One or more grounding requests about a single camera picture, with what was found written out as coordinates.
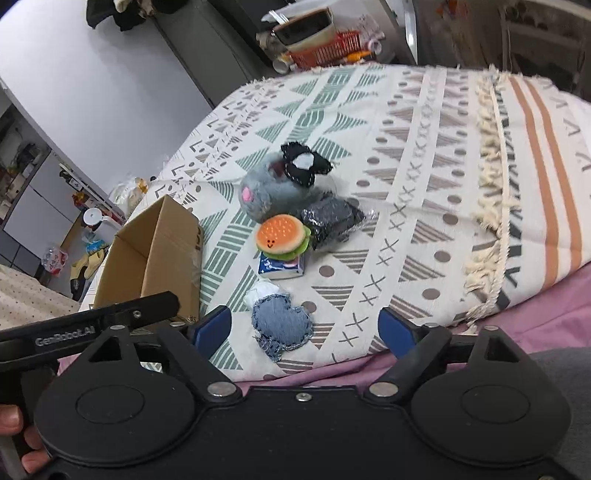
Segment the person's right hand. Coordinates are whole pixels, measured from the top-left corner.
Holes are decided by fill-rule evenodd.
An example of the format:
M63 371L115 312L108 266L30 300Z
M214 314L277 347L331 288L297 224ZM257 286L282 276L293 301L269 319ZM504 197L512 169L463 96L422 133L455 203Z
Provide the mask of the person's right hand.
M24 428L21 410L16 405L1 405L1 436L22 436L29 451L21 457L21 465L27 474L33 474L49 461L38 431L34 426Z

